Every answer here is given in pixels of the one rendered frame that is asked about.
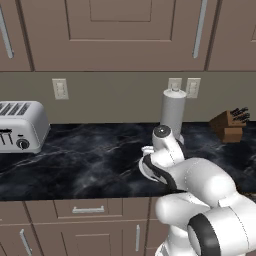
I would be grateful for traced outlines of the silver toaster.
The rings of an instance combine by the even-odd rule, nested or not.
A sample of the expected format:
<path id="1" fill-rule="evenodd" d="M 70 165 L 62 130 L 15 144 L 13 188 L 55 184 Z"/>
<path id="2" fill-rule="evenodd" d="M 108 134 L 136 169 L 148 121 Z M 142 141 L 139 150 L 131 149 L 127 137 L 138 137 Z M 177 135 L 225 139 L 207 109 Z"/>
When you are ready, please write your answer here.
<path id="1" fill-rule="evenodd" d="M 39 153 L 50 131 L 38 101 L 0 101 L 0 153 Z"/>

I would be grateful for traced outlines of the brown lower cupboard door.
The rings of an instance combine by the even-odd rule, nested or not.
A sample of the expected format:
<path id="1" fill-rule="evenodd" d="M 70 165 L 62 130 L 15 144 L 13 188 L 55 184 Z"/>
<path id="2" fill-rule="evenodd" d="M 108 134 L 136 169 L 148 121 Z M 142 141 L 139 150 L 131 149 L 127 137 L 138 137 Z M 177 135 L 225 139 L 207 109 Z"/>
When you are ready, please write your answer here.
<path id="1" fill-rule="evenodd" d="M 136 225 L 140 246 L 135 251 Z M 35 224 L 44 256 L 144 256 L 146 221 Z"/>
<path id="2" fill-rule="evenodd" d="M 25 236 L 32 248 L 32 256 L 42 256 L 34 231 L 30 224 L 0 226 L 0 256 L 28 256 L 19 232 L 25 230 Z"/>

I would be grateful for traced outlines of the beige wall outlet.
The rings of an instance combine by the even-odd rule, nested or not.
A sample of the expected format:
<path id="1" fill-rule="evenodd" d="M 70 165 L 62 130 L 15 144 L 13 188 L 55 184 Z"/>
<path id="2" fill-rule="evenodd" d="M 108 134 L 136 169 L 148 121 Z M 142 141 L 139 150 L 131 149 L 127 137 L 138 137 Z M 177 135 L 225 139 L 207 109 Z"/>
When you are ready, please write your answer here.
<path id="1" fill-rule="evenodd" d="M 168 88 L 174 91 L 179 91 L 181 89 L 182 79 L 181 78 L 170 78 L 168 80 Z"/>
<path id="2" fill-rule="evenodd" d="M 68 88 L 65 78 L 53 78 L 52 79 L 54 95 L 56 100 L 68 100 Z"/>
<path id="3" fill-rule="evenodd" d="M 186 85 L 186 93 L 188 98 L 196 99 L 199 93 L 200 78 L 188 78 Z"/>

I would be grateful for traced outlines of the narrow brown drawer front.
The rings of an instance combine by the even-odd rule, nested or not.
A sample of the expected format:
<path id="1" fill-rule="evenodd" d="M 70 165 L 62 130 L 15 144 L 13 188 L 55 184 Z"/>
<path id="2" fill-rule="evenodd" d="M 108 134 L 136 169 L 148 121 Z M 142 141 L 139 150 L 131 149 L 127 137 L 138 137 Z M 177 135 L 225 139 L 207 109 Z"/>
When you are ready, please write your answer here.
<path id="1" fill-rule="evenodd" d="M 24 204 L 21 201 L 0 202 L 0 224 L 27 224 Z"/>

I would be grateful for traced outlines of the brown knife block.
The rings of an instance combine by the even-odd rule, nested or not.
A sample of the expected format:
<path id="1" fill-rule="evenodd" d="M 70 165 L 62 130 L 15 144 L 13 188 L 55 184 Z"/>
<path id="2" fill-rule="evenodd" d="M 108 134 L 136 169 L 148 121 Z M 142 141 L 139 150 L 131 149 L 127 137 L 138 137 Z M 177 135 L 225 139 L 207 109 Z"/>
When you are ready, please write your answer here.
<path id="1" fill-rule="evenodd" d="M 247 107 L 226 110 L 210 120 L 209 124 L 217 137 L 223 143 L 240 142 L 243 135 L 243 128 L 250 119 Z"/>

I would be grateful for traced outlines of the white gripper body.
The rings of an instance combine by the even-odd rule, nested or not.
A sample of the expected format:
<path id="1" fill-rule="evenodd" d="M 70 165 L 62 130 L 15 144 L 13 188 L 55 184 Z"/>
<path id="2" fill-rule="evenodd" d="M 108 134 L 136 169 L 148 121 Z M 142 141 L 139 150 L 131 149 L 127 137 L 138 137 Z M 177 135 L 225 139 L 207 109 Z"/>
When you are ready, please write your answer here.
<path id="1" fill-rule="evenodd" d="M 143 162 L 144 158 L 139 160 L 139 170 L 144 177 L 154 182 L 164 182 L 164 180 L 160 177 L 157 177 L 152 170 L 150 170 L 146 164 Z"/>

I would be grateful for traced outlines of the white paper towel roll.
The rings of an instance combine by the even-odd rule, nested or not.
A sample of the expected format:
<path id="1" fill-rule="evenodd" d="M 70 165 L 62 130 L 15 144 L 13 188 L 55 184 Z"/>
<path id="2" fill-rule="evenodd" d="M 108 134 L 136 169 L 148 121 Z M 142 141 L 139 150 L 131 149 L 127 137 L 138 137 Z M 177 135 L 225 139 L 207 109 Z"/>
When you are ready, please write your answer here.
<path id="1" fill-rule="evenodd" d="M 181 128 L 186 96 L 187 94 L 180 89 L 166 89 L 162 96 L 160 124 L 169 126 L 173 136 L 181 143 L 184 143 Z"/>

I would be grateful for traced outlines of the wide brown upper cupboard door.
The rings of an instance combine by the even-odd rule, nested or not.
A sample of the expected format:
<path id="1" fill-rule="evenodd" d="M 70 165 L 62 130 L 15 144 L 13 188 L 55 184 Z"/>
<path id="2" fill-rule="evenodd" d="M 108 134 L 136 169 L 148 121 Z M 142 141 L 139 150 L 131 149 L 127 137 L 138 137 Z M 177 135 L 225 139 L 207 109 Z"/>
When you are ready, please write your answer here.
<path id="1" fill-rule="evenodd" d="M 218 0 L 20 0 L 37 71 L 202 71 Z"/>

